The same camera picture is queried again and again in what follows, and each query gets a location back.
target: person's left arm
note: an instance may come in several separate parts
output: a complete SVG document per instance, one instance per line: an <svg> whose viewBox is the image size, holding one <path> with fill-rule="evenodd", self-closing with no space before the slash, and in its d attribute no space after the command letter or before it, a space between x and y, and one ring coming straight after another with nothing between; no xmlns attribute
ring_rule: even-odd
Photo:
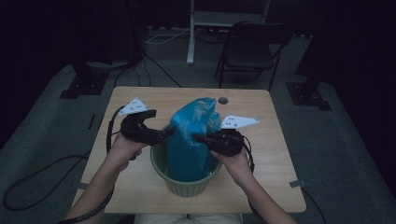
<svg viewBox="0 0 396 224"><path fill-rule="evenodd" d="M121 133L117 135L112 148L108 152L102 165L93 176L90 184L81 194L74 206L66 215L66 219L81 217L99 207L114 188L120 172L124 170L129 159L138 156L146 144L127 140ZM105 209L95 216L79 223L100 223Z"/></svg>

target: black hand-mounted device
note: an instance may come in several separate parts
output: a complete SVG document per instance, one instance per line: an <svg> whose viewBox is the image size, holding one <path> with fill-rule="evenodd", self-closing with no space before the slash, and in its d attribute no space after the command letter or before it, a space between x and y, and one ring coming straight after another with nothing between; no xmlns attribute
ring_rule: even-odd
<svg viewBox="0 0 396 224"><path fill-rule="evenodd" d="M209 150L227 157L240 153L244 146L244 136L235 129L221 129L206 136L194 134L193 138L197 142L205 143Z"/></svg>
<svg viewBox="0 0 396 224"><path fill-rule="evenodd" d="M106 138L106 150L107 153L111 149L111 135L113 134L114 119L123 106L120 107L113 115L113 118L108 123L107 138ZM134 141L149 144L150 146L162 143L166 137L175 133L175 128L167 128L163 131L154 130L148 128L144 121L145 119L155 118L157 110L150 109L143 112L129 114L122 120L120 125L120 133L125 138Z"/></svg>

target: trash bag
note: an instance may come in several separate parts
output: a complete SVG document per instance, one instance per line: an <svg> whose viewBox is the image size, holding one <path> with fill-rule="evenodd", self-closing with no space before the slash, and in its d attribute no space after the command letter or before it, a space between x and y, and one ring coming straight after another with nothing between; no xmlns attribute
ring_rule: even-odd
<svg viewBox="0 0 396 224"><path fill-rule="evenodd" d="M209 175L216 158L205 144L196 142L192 134L206 135L220 130L221 119L215 106L215 99L199 98L172 116L170 126L176 131L166 142L169 177L192 182Z"/></svg>

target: black base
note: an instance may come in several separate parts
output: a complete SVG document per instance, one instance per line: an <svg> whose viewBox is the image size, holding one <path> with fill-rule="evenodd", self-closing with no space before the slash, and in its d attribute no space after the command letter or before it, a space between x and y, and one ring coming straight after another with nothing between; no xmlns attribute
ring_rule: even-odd
<svg viewBox="0 0 396 224"><path fill-rule="evenodd" d="M80 76L75 76L68 90L63 91L60 99L77 99L79 95L100 95L106 84L107 73L92 74L93 78L86 81Z"/></svg>
<svg viewBox="0 0 396 224"><path fill-rule="evenodd" d="M320 110L332 111L329 102L323 100L318 91L315 91L312 96L307 97L303 96L301 92L303 83L287 82L286 86L288 87L291 100L295 105L317 106Z"/></svg>

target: green bucket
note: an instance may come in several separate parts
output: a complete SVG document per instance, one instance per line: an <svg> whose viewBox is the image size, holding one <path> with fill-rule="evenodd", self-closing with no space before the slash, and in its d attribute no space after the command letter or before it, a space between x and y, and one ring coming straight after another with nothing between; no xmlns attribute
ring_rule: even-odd
<svg viewBox="0 0 396 224"><path fill-rule="evenodd" d="M182 182L172 179L167 175L166 143L151 147L150 157L155 171L165 180L169 190L183 198L191 198L202 193L206 189L210 179L219 172L222 165L222 163L217 160L211 172L209 172L205 178L193 182Z"/></svg>

